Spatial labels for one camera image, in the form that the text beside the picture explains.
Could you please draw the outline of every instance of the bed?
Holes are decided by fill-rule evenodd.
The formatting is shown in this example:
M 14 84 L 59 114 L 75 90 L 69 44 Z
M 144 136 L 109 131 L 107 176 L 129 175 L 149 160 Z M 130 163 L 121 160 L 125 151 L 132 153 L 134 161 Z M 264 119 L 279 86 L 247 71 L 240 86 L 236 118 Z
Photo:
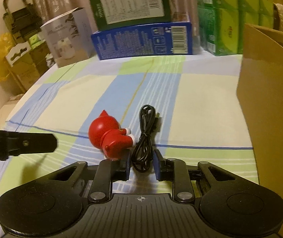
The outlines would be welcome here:
M 151 56 L 98 61 L 96 57 L 53 66 L 18 102 L 6 130 L 49 132 L 58 139 L 54 153 L 20 155 L 0 161 L 0 195 L 79 160 L 104 159 L 88 140 L 88 128 L 102 110 L 138 138 L 139 109 L 150 104 L 160 113 L 155 137 L 165 158 L 196 165 L 207 160 L 258 183 L 247 126 L 236 86 L 241 56 Z M 153 171 L 131 169 L 130 180 L 115 182 L 117 193 L 166 193 Z

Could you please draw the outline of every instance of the pointed red tip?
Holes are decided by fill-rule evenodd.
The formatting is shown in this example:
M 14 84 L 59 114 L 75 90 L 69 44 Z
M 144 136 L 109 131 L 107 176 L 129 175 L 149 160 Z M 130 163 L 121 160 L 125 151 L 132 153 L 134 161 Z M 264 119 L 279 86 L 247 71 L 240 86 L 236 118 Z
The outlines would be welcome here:
M 108 113 L 105 110 L 103 110 L 99 117 L 101 116 L 108 116 Z

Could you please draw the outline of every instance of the black bag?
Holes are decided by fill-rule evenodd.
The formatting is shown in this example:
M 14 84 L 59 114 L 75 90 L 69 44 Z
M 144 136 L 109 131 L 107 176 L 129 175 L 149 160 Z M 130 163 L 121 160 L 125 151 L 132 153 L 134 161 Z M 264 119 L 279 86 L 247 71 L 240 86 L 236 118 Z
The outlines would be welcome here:
M 17 43 L 28 41 L 30 37 L 41 31 L 40 27 L 42 25 L 42 20 L 37 15 L 34 6 L 27 3 L 26 0 L 22 1 L 25 7 L 13 13 L 8 9 L 8 0 L 4 0 L 3 2 L 6 11 L 3 19 L 9 32 Z

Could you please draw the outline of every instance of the yellow plastic bag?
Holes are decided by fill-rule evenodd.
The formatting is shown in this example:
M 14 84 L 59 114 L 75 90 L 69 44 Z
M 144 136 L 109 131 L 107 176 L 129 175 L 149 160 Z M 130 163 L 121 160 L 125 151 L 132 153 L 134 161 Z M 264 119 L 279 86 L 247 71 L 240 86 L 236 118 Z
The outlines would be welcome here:
M 15 45 L 16 43 L 14 42 L 10 33 L 4 33 L 0 36 L 0 82 L 4 82 L 9 78 L 10 66 L 5 56 Z

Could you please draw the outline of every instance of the icon on blue box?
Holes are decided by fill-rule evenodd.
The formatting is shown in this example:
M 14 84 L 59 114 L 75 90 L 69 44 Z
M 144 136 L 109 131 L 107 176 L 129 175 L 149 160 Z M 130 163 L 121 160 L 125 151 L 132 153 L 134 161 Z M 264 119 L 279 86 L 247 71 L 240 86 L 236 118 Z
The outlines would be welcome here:
M 158 28 L 151 28 L 151 33 L 153 36 L 161 36 L 163 35 L 163 27 L 158 27 Z
M 164 37 L 153 37 L 154 45 L 164 45 L 165 38 Z
M 155 46 L 155 53 L 156 54 L 166 54 L 167 53 L 167 47 L 166 46 Z

